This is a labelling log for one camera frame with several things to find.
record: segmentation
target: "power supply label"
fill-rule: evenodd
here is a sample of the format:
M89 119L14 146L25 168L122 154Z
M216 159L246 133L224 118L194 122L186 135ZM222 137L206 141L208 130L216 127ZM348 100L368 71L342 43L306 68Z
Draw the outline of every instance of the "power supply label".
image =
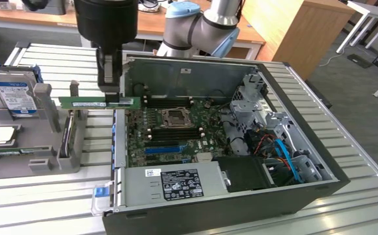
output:
M32 114L37 112L34 98L29 95L30 88L25 82L0 82L0 95L8 108L16 113Z
M162 184L168 201L204 196L197 169L162 172Z

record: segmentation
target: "blue pcie slot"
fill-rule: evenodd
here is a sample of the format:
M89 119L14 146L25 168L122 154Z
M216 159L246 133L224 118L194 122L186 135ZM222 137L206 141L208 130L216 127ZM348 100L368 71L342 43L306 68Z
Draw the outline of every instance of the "blue pcie slot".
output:
M156 154L156 153L181 153L182 148L178 147L169 147L169 148L146 148L145 154Z

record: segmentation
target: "wooden cabinet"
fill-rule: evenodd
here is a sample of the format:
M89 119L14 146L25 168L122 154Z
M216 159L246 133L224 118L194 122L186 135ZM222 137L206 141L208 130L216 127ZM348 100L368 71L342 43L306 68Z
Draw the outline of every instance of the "wooden cabinet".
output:
M309 79L353 14L338 0L246 0L244 16L266 40L257 60L289 62Z

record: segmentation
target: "floor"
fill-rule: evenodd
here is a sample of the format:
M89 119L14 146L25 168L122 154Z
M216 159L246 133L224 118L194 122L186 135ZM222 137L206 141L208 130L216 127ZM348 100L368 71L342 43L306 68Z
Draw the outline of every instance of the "floor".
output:
M341 34L321 64L325 64L344 41ZM18 41L42 44L81 46L78 35L49 33L0 28L0 62L3 63ZM378 98L373 93L378 89L378 68L361 68L346 56L358 54L373 61L376 54L368 55L357 47L348 47L345 55L334 58L325 67L318 67L310 81L333 103L332 112L356 137L365 150L378 163Z
M321 64L337 55L336 50L345 37L342 33ZM362 46L348 47L344 56L334 58L328 66L317 68L310 82L332 101L333 114L378 163L378 98L373 96L378 90L378 67L364 69L348 59L350 54L360 55L369 62L376 57Z

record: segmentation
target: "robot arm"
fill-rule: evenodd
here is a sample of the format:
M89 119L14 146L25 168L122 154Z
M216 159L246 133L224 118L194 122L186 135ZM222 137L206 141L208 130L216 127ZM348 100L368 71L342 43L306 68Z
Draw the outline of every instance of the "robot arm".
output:
M120 102L124 44L137 36L138 0L76 0L81 35L97 45L98 86Z
M225 57L240 34L241 12L241 0L213 0L205 13L193 2L174 2L166 13L166 31L158 55L192 57L194 47L213 56Z

